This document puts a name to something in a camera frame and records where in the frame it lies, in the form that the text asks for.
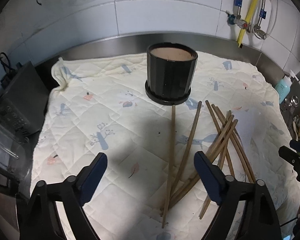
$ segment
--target white quilted cloth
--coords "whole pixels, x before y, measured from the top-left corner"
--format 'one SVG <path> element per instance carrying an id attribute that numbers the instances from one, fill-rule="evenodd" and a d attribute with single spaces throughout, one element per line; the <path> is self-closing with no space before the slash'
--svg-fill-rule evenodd
<path id="1" fill-rule="evenodd" d="M 265 123 L 263 137 L 258 142 L 252 137 L 247 156 L 256 177 L 266 181 L 280 222 L 292 219 L 299 206 L 300 184 L 292 166 L 278 155 L 279 147 L 288 146 L 291 137 L 280 114 L 277 92 L 251 64 L 202 52 L 198 55 L 190 98 L 176 106 L 175 173 L 199 100 L 209 100 L 224 113 L 230 109 L 247 113 L 256 109 Z M 52 75 L 60 86 L 51 92 L 34 150 L 31 192 L 39 180 L 56 183 L 76 175 L 99 152 L 104 152 L 108 168 L 92 200 L 84 206 L 102 240 L 201 239 L 217 210 L 211 203 L 199 220 L 207 196 L 201 181 L 168 212 L 168 223 L 161 228 L 159 207 L 167 180 L 171 107 L 151 101 L 145 93 L 146 54 L 60 59 Z M 182 181 L 194 170 L 194 153 L 205 152 L 216 133 L 203 103 Z M 245 180 L 231 142 L 228 149 L 236 178 Z M 229 174 L 226 162 L 223 172 Z M 58 209 L 68 239 L 74 239 L 60 203 Z M 235 235 L 241 211 L 242 205 L 229 238 Z M 283 227 L 282 234 L 290 233 L 292 226 L 293 223 Z"/>

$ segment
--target yellow gas hose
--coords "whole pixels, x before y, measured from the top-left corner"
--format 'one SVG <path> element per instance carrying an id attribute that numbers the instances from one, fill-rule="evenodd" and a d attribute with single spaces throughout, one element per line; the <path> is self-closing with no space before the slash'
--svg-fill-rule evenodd
<path id="1" fill-rule="evenodd" d="M 252 15 L 253 15 L 253 12 L 254 12 L 254 10 L 257 6 L 258 1 L 259 0 L 252 0 L 249 11 L 247 13 L 247 16 L 244 19 L 247 23 L 251 22 Z M 240 33 L 239 33 L 239 36 L 238 36 L 238 39 L 237 39 L 237 43 L 238 43 L 239 47 L 241 46 L 242 39 L 243 39 L 243 36 L 244 36 L 245 32 L 246 32 L 246 30 L 244 30 L 244 29 L 240 30 Z"/>

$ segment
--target blue tag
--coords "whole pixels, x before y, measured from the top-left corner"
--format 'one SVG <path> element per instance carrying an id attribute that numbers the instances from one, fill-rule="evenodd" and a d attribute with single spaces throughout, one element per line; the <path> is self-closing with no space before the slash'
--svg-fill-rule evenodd
<path id="1" fill-rule="evenodd" d="M 242 6 L 242 0 L 234 0 L 234 5 L 241 7 Z"/>
<path id="2" fill-rule="evenodd" d="M 259 16 L 262 17 L 263 19 L 266 19 L 266 15 L 267 15 L 267 12 L 265 10 L 261 9 Z"/>

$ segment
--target white pump nozzle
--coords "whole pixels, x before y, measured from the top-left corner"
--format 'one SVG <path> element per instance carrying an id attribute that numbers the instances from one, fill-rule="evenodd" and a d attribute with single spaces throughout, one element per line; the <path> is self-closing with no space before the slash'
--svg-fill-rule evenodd
<path id="1" fill-rule="evenodd" d="M 292 70 L 290 70 L 289 73 L 290 73 L 289 79 L 291 79 L 291 77 L 294 77 L 297 81 L 299 81 L 299 79 L 296 77 L 296 74 Z"/>

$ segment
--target black pot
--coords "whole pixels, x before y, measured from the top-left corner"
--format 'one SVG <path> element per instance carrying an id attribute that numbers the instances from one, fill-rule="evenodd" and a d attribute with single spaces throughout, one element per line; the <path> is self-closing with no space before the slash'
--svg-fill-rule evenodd
<path id="1" fill-rule="evenodd" d="M 156 103 L 172 106 L 186 101 L 198 54 L 177 43 L 158 43 L 147 48 L 146 94 Z"/>

